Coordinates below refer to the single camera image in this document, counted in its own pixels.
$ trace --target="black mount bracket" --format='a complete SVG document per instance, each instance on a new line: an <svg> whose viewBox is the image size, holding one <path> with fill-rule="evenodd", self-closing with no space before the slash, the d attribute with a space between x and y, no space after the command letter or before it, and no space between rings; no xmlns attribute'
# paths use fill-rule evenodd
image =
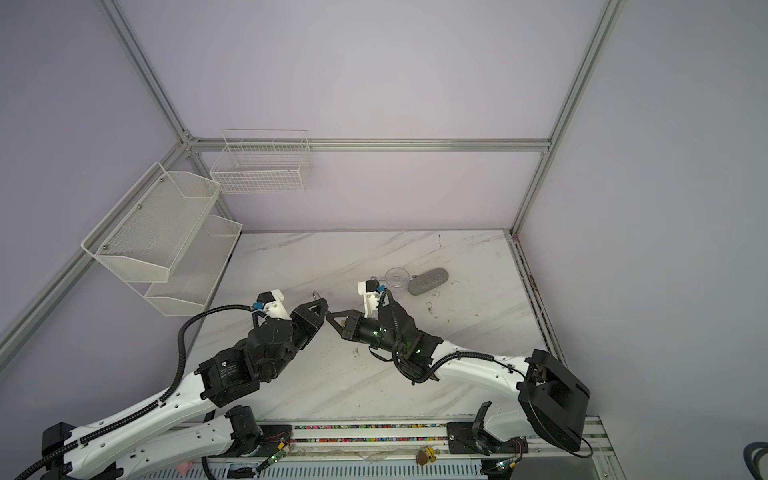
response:
<svg viewBox="0 0 768 480"><path fill-rule="evenodd" d="M570 452L581 448L589 389L551 353L534 350L518 401L536 435Z"/></svg>
<svg viewBox="0 0 768 480"><path fill-rule="evenodd" d="M446 424L448 451L452 454L479 453L482 455L528 453L528 442L524 437L514 437L506 442L500 442L483 429L483 420L489 406L491 406L490 402L482 404L474 422L450 422Z"/></svg>
<svg viewBox="0 0 768 480"><path fill-rule="evenodd" d="M64 446L69 438L72 437L70 432L74 430L74 428L73 425L60 422L46 429L43 432L42 455L45 457L47 454ZM70 462L64 463L63 456L55 458L45 467L48 471L40 477L41 480L77 480L76 478L67 475L72 471L72 464ZM121 476L123 476L123 469L115 468L115 464L112 463L102 473L92 477L92 480L116 480Z"/></svg>

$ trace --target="metal strip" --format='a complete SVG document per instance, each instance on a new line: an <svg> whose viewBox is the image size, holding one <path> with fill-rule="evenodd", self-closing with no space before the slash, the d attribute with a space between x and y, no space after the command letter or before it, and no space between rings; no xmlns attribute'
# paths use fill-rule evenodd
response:
<svg viewBox="0 0 768 480"><path fill-rule="evenodd" d="M614 455L594 455L592 457L594 467L598 471L598 475L602 475L602 478L608 480L627 480L624 476L624 470L621 469L618 457Z"/></svg>
<svg viewBox="0 0 768 480"><path fill-rule="evenodd" d="M246 139L262 142L264 139ZM310 138L311 151L532 151L545 152L549 140L541 138L403 138L403 139L342 139ZM200 138L190 142L196 152L222 151L226 143L223 138Z"/></svg>
<svg viewBox="0 0 768 480"><path fill-rule="evenodd" d="M176 144L161 160L163 168L171 168L173 164L186 153L182 144ZM114 223L125 215L125 209L130 208L144 190L154 182L154 177L145 177L145 182L134 185L115 208L110 211L111 222L105 222L98 232L92 236L98 242L101 236L111 231ZM93 265L93 258L83 249L67 262L56 277L40 292L30 306L13 323L11 328L0 339L0 381L5 378L9 366L20 352L29 344L29 341L40 330L51 312L64 299L65 295L77 281L85 274L88 267Z"/></svg>
<svg viewBox="0 0 768 480"><path fill-rule="evenodd" d="M571 123L578 102L581 100L584 90L587 87L594 67L598 62L600 53L605 49L605 44L608 37L611 36L611 31L616 25L621 9L624 7L626 0L608 0L603 9L603 14L600 17L598 26L595 29L592 40L587 47L587 51L584 53L584 59L581 61L581 66L576 72L576 76L571 83L571 89L568 91L568 96L565 98L563 108L560 110L558 119L554 124L552 130L552 136L550 137L551 146L549 151L544 152L541 155L541 159L538 162L536 172L531 180L531 184L528 185L528 190L525 192L522 204L518 209L518 213L515 216L515 222L512 224L512 233L519 233L520 229L525 222L525 218L528 215L533 200L536 198L536 194L541 189L541 185L544 183L544 178L552 164L554 155L557 153L558 147L562 142L563 135L568 129L568 124Z"/></svg>
<svg viewBox="0 0 768 480"><path fill-rule="evenodd" d="M560 360L563 365L568 366L565 362L565 357L560 348L558 338L554 334L554 329L549 321L547 310L544 308L544 302L541 301L541 295L538 292L535 280L533 280L531 269L528 267L528 261L525 259L520 239L518 239L517 235L511 235L510 233L507 233L505 236L512 257L515 259L515 266L518 268L518 274L523 283L523 288L525 288L525 293L528 295L528 302L531 304L531 310L533 311L534 317L536 317L536 323L541 332L541 338L544 340L544 346L547 351Z"/></svg>
<svg viewBox="0 0 768 480"><path fill-rule="evenodd" d="M131 64L136 69L144 86L147 87L152 100L160 108L171 130L174 131L179 142L186 143L192 136L181 122L168 93L160 83L160 78L157 76L154 68L152 68L149 56L141 47L136 32L134 32L127 16L120 7L120 3L118 0L96 0L96 3L107 19L107 23L112 28L114 35L118 38L118 42L125 50L128 60L131 61Z"/></svg>

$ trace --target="wire mesh shelf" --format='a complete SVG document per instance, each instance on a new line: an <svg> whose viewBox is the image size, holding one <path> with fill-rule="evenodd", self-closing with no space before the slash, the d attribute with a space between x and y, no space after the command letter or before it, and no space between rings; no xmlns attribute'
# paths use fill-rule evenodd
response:
<svg viewBox="0 0 768 480"><path fill-rule="evenodd" d="M166 283L152 283L145 293L136 290L165 316L202 312L224 272L243 224L208 215L184 258Z"/></svg>
<svg viewBox="0 0 768 480"><path fill-rule="evenodd" d="M106 240L94 244L105 218L81 244L125 283L169 281L219 197L215 181L160 164L147 174L157 169L158 178Z"/></svg>
<svg viewBox="0 0 768 480"><path fill-rule="evenodd" d="M224 130L226 146L210 170L225 194L303 192L312 173L304 130Z"/></svg>

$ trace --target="clear plastic cup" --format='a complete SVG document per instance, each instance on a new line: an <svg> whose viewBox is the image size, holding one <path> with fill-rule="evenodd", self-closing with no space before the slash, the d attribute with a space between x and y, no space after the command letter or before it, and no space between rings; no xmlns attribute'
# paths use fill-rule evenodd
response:
<svg viewBox="0 0 768 480"><path fill-rule="evenodd" d="M400 266L390 268L384 275L384 284L392 292L395 300L399 300L405 295L410 280L411 276L408 271Z"/></svg>

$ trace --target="white marble table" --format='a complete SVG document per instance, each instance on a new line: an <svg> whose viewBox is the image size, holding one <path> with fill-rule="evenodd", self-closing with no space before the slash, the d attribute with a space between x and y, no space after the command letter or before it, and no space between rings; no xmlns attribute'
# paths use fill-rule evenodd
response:
<svg viewBox="0 0 768 480"><path fill-rule="evenodd" d="M316 290L330 311L362 310L357 282L393 266L411 275L437 266L449 281L400 303L418 328L486 353L526 356L543 348L515 263L500 230L335 233L247 233L225 272L213 306L250 305L279 288L290 312ZM187 371L244 338L252 322L242 311L204 320ZM237 401L258 419L446 419L474 415L485 400L513 402L457 382L412 386L392 363L373 358L362 343L341 340L330 325L280 377Z"/></svg>

